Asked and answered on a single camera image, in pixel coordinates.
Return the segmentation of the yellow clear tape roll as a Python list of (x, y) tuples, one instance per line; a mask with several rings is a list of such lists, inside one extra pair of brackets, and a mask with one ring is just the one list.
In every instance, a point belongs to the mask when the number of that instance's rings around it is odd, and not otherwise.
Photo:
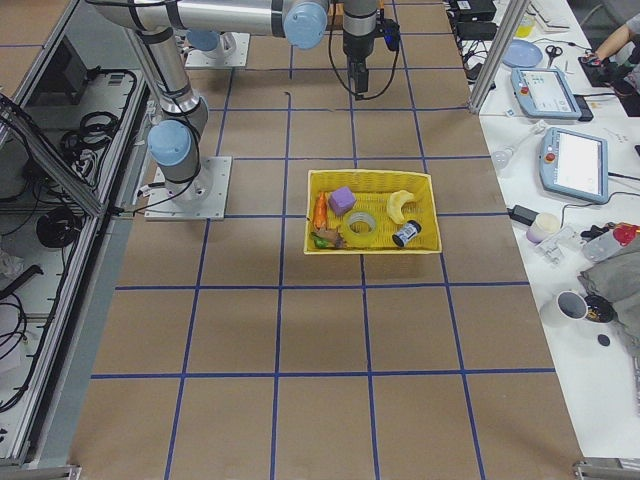
[(344, 240), (353, 248), (369, 247), (377, 238), (377, 222), (364, 211), (350, 212), (343, 220), (341, 230)]

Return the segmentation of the purple foam cube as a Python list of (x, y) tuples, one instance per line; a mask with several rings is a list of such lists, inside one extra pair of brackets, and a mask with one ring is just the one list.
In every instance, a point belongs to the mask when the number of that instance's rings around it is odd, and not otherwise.
[(334, 190), (329, 197), (329, 206), (336, 216), (342, 216), (350, 211), (356, 203), (356, 197), (347, 186)]

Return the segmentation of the croissant shaped bread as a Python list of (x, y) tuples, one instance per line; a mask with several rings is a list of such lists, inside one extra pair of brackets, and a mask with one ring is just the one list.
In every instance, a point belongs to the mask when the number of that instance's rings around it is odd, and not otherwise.
[(396, 225), (403, 225), (406, 220), (402, 212), (403, 207), (408, 203), (414, 203), (418, 197), (407, 190), (399, 190), (390, 194), (387, 204), (386, 213), (390, 220)]

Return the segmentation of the orange toy carrot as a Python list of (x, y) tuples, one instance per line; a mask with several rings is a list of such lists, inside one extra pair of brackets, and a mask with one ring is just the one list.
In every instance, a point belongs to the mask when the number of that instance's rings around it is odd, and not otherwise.
[(324, 229), (327, 227), (327, 208), (326, 193), (320, 192), (316, 199), (313, 212), (313, 225), (315, 229)]

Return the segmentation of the yellow plastic basket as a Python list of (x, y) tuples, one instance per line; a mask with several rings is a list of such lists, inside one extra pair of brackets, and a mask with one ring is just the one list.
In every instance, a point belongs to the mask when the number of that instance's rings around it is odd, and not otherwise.
[[(377, 238), (366, 248), (350, 247), (346, 241), (341, 249), (317, 249), (311, 239), (314, 229), (313, 212), (320, 192), (330, 194), (343, 186), (351, 189), (356, 197), (355, 206), (342, 216), (336, 216), (327, 208), (329, 229), (342, 235), (341, 225), (352, 211), (364, 211), (377, 222)], [(422, 226), (421, 233), (405, 248), (397, 247), (392, 235), (402, 226), (394, 224), (386, 213), (387, 200), (391, 193), (407, 190), (418, 200), (406, 204), (402, 212), (406, 222), (415, 220)], [(394, 170), (338, 169), (311, 170), (307, 185), (307, 222), (305, 226), (304, 252), (308, 255), (324, 254), (434, 254), (442, 251), (442, 241), (437, 220), (432, 178), (428, 174)]]

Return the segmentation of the blue plate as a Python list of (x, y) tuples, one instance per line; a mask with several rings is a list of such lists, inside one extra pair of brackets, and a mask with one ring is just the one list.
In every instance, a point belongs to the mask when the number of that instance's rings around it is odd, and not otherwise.
[(512, 68), (534, 68), (543, 59), (540, 48), (532, 42), (515, 38), (502, 58), (502, 63)]

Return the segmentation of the green toy leaf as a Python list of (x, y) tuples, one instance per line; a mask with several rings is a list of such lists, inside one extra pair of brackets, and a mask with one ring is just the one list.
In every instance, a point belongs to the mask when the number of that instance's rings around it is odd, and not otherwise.
[(318, 236), (316, 233), (312, 232), (310, 236), (317, 249), (328, 249), (332, 247), (332, 243), (330, 241)]

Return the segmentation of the teach pendant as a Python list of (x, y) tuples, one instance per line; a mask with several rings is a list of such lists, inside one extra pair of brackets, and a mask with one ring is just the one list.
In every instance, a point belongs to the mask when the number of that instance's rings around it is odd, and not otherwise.
[(608, 196), (608, 142), (567, 129), (549, 128), (538, 156), (546, 191), (603, 204)]
[(563, 72), (513, 68), (510, 80), (514, 96), (528, 117), (560, 120), (582, 117), (582, 110)]

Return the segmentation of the black scissors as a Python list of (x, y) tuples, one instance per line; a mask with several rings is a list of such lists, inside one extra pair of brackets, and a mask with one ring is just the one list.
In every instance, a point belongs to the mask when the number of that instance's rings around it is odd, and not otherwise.
[(554, 60), (563, 54), (563, 49), (557, 45), (547, 45), (545, 47), (545, 53), (548, 58), (546, 68), (550, 69)]

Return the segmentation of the lower teach pendant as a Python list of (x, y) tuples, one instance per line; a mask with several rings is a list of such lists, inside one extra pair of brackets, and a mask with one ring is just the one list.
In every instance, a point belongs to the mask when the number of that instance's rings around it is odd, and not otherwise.
[(546, 191), (603, 204), (608, 196), (608, 142), (567, 129), (549, 128), (538, 156)]

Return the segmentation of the white jar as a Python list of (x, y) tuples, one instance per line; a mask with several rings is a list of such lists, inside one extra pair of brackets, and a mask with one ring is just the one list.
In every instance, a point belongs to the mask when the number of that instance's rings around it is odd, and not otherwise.
[(560, 220), (557, 216), (551, 213), (538, 213), (532, 224), (528, 227), (526, 232), (526, 238), (534, 243), (538, 244), (548, 237), (554, 235), (560, 230)]

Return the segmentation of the white mug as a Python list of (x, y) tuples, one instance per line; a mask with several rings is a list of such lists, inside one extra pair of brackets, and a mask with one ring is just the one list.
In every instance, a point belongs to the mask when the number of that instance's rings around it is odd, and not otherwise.
[(585, 299), (574, 291), (561, 291), (547, 301), (540, 309), (542, 323), (548, 327), (567, 327), (573, 322), (585, 320), (588, 305)]

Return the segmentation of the grey cloth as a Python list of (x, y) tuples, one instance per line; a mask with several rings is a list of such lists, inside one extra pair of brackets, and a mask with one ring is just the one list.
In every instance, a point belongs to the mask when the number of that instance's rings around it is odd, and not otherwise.
[(582, 271), (586, 292), (606, 299), (615, 312), (614, 324), (627, 352), (639, 357), (639, 238), (610, 258)]

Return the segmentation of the black bowl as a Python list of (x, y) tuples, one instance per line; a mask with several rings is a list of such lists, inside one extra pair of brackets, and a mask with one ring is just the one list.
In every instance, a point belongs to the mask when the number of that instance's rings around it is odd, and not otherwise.
[(589, 294), (585, 298), (587, 313), (585, 319), (594, 323), (606, 324), (616, 318), (616, 312), (612, 304), (604, 297)]

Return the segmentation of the aluminium frame post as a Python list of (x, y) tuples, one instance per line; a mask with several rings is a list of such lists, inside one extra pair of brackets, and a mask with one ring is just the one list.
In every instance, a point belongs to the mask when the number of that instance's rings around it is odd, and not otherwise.
[(496, 36), (491, 44), (486, 60), (473, 86), (468, 102), (468, 109), (479, 114), (484, 104), (502, 59), (511, 44), (520, 21), (530, 4), (529, 0), (511, 0), (498, 25)]

